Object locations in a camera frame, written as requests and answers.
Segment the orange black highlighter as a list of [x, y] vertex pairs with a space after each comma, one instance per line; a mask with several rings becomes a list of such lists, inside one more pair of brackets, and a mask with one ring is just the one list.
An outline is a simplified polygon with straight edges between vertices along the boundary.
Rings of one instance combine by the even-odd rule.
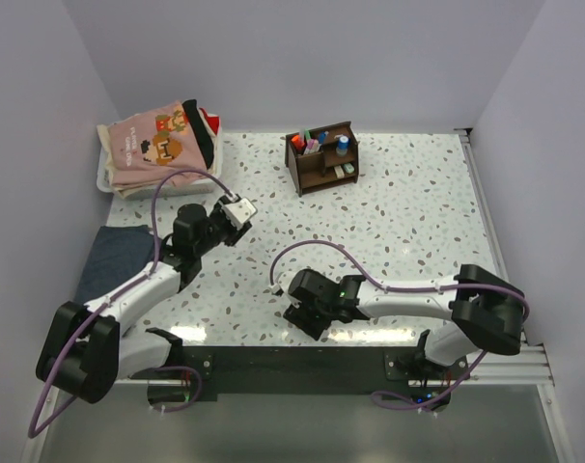
[[295, 134], [292, 137], [292, 145], [295, 148], [297, 155], [302, 155], [306, 150], [306, 141], [303, 134]]

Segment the pink capped pen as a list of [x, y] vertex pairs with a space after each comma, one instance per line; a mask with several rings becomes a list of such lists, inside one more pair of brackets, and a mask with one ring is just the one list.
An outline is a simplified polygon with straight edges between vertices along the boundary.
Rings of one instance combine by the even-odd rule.
[[313, 151], [315, 142], [316, 142], [315, 139], [310, 139], [308, 141], [308, 143], [306, 145], [306, 150], [305, 150], [304, 154], [308, 154], [308, 153], [311, 153]]

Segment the brown wooden desk organizer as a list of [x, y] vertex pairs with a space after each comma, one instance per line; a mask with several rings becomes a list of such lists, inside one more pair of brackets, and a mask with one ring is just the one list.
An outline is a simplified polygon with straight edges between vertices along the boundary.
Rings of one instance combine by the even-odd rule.
[[[289, 169], [296, 194], [302, 197], [305, 194], [318, 192], [327, 188], [356, 183], [360, 177], [359, 145], [352, 130], [351, 121], [334, 123], [322, 127], [308, 129], [311, 138], [318, 140], [318, 136], [327, 131], [328, 135], [320, 149], [314, 153], [297, 155], [292, 144], [292, 137], [303, 131], [287, 134], [285, 136], [285, 166]], [[338, 157], [336, 147], [341, 135], [349, 137], [348, 155]], [[344, 165], [351, 163], [355, 169], [352, 174], [347, 174]], [[334, 167], [341, 166], [345, 176], [337, 178]]]

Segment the blue capped pen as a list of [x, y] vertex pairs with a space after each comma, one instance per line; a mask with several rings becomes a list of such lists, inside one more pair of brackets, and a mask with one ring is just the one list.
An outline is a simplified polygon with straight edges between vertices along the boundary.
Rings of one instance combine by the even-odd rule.
[[327, 135], [328, 135], [328, 132], [327, 132], [327, 131], [324, 131], [324, 132], [322, 132], [322, 133], [321, 133], [321, 134], [318, 136], [318, 142], [319, 142], [319, 145], [320, 145], [320, 146], [321, 146], [321, 145], [322, 145], [322, 144], [325, 142], [325, 139], [327, 138]]

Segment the blue grey sharpener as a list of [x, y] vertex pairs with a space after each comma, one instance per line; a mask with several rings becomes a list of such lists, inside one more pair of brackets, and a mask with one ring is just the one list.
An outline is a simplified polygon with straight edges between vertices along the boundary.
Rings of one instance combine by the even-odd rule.
[[336, 155], [338, 157], [345, 157], [348, 155], [349, 137], [341, 135], [337, 141]]

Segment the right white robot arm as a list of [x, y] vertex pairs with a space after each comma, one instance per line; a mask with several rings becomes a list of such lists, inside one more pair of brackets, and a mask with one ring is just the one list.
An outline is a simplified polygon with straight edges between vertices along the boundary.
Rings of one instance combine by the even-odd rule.
[[319, 340], [333, 322], [386, 316], [442, 321], [441, 327], [422, 332], [416, 346], [395, 359], [396, 369], [408, 379], [439, 378], [476, 351], [519, 354], [529, 314], [520, 290], [474, 264], [462, 265], [454, 276], [404, 286], [366, 274], [334, 281], [307, 268], [281, 273], [272, 279], [270, 291], [288, 298], [285, 319], [313, 340]]

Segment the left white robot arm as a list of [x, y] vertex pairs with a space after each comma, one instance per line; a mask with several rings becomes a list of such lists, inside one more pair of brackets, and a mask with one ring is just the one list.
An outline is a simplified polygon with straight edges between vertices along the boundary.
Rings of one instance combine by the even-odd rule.
[[83, 305], [68, 302], [55, 313], [36, 365], [36, 376], [88, 403], [100, 401], [118, 379], [152, 369], [177, 376], [185, 364], [179, 337], [158, 328], [128, 338], [139, 318], [185, 289], [201, 272], [202, 258], [232, 247], [251, 229], [257, 209], [246, 198], [222, 197], [206, 211], [186, 204], [172, 232], [143, 270]]

